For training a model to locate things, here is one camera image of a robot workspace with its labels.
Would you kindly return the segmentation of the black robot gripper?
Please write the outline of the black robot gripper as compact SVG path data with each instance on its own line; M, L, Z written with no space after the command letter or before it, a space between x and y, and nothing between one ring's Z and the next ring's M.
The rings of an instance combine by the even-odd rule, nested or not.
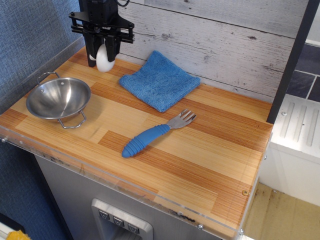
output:
M119 15L118 7L126 7L130 1L120 3L117 0L86 0L89 25L85 29L83 12L70 12L74 33L82 34L85 41L88 65L96 65L97 53L100 46L106 46L107 59L113 62L120 52L121 42L134 42L133 29L135 25Z

